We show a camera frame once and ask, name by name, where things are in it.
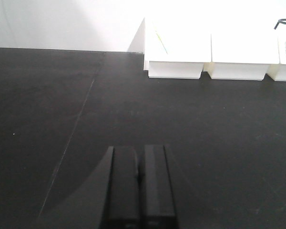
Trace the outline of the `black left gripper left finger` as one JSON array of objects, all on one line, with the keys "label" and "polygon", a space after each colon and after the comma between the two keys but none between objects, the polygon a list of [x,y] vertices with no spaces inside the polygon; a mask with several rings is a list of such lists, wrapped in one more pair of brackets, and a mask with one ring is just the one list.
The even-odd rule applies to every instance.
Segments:
[{"label": "black left gripper left finger", "polygon": [[138,162],[132,146],[114,146],[102,229],[138,229],[140,201]]}]

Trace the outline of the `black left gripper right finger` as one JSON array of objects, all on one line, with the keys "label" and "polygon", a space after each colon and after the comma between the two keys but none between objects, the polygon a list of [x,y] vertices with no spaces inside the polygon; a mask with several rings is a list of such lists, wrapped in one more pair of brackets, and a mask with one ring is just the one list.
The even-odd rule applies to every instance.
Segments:
[{"label": "black left gripper right finger", "polygon": [[169,167],[163,145],[144,146],[141,178],[143,228],[178,228]]}]

